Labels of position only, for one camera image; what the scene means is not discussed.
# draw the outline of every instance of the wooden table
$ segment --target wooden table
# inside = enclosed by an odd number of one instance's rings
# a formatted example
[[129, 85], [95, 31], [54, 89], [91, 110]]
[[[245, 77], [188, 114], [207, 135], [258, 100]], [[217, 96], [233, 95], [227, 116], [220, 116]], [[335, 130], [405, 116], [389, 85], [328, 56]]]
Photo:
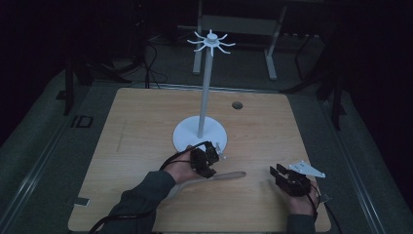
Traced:
[[[244, 107], [233, 108], [234, 101]], [[200, 103], [199, 91], [120, 89], [79, 193], [90, 203], [73, 209], [69, 229], [90, 230], [108, 215], [124, 190], [138, 185], [149, 171], [159, 170], [175, 152], [175, 126], [199, 115]], [[309, 162], [288, 99], [274, 94], [210, 92], [206, 115], [219, 121], [228, 135], [224, 151], [228, 158], [212, 168], [218, 174], [245, 171], [246, 176], [186, 187], [161, 203], [153, 230], [283, 231], [286, 205], [270, 166]], [[323, 205], [316, 229], [330, 229]]]

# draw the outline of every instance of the metal frame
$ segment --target metal frame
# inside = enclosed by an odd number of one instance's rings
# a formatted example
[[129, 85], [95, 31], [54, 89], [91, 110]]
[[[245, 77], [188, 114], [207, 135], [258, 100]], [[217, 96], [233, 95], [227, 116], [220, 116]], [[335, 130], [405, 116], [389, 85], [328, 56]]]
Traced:
[[[280, 36], [285, 12], [286, 6], [283, 6], [278, 20], [217, 17], [203, 15], [203, 0], [199, 0], [197, 32], [199, 34], [202, 34], [203, 30], [213, 29], [214, 31], [271, 36], [271, 43], [268, 48], [264, 50], [264, 56], [267, 63], [269, 79], [276, 80], [277, 72], [274, 66], [273, 53], [277, 44], [277, 40]], [[199, 75], [201, 73], [202, 54], [202, 52], [195, 53], [194, 67], [192, 72], [196, 75]]]

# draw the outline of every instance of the white stand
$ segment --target white stand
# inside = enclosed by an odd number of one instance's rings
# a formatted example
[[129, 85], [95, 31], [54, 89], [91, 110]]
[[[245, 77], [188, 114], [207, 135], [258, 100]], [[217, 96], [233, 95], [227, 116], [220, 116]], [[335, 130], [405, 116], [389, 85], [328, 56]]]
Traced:
[[199, 38], [204, 39], [204, 41], [198, 42], [188, 40], [188, 42], [192, 44], [204, 44], [201, 48], [195, 50], [195, 52], [199, 52], [203, 48], [207, 47], [201, 113], [200, 116], [192, 116], [184, 119], [176, 126], [173, 132], [173, 144], [175, 145], [176, 150], [183, 151], [188, 145], [195, 145], [203, 141], [211, 141], [215, 148], [222, 152], [227, 145], [227, 133], [218, 121], [207, 117], [207, 99], [209, 93], [210, 73], [212, 71], [213, 49], [218, 48], [224, 54], [230, 54], [229, 52], [222, 50], [220, 45], [234, 46], [235, 44], [221, 43], [220, 40], [224, 39], [227, 35], [224, 35], [222, 38], [218, 38], [212, 33], [212, 30], [209, 31], [206, 38], [200, 36], [197, 32], [195, 32], [195, 34]]

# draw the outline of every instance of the sleeve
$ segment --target sleeve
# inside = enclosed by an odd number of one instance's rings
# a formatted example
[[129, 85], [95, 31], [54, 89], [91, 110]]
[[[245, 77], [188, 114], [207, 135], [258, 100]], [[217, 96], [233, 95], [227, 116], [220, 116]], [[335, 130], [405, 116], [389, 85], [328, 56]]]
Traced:
[[286, 225], [287, 234], [314, 234], [316, 227], [314, 218], [304, 214], [290, 214]]
[[[136, 215], [156, 210], [174, 186], [175, 180], [169, 173], [151, 172], [137, 187], [122, 194], [121, 201], [109, 215]], [[99, 234], [151, 233], [155, 217], [153, 213], [140, 219], [109, 221]]]

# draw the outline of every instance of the wire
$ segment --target wire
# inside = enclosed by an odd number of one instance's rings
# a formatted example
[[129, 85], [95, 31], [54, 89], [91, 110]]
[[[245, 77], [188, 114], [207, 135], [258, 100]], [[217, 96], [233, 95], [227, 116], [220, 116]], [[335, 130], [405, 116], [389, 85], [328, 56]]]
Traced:
[[[316, 192], [317, 192], [317, 194], [318, 194], [318, 197], [319, 197], [319, 191], [317, 190], [317, 188], [316, 188], [315, 186], [313, 186], [313, 185], [312, 185], [312, 187], [316, 190]], [[333, 217], [333, 220], [334, 220], [335, 224], [337, 225], [338, 232], [339, 232], [340, 234], [343, 233], [343, 231], [342, 231], [342, 229], [341, 229], [341, 226], [340, 226], [340, 224], [338, 223], [338, 220], [337, 220], [336, 216], [334, 215], [334, 213], [331, 211], [331, 209], [327, 206], [326, 203], [324, 203], [324, 206], [325, 206], [325, 208], [327, 209], [327, 211], [331, 214], [331, 216]]]
[[337, 220], [337, 217], [334, 215], [334, 213], [331, 211], [331, 209], [327, 206], [326, 203], [324, 203], [324, 206], [325, 206], [325, 208], [327, 209], [327, 211], [331, 214], [331, 216], [333, 217], [333, 220], [334, 220], [335, 224], [337, 225], [338, 232], [339, 232], [340, 234], [342, 234], [342, 233], [343, 233], [343, 230], [341, 229], [341, 226], [340, 226], [340, 224], [339, 224], [339, 222], [338, 222], [338, 220]]

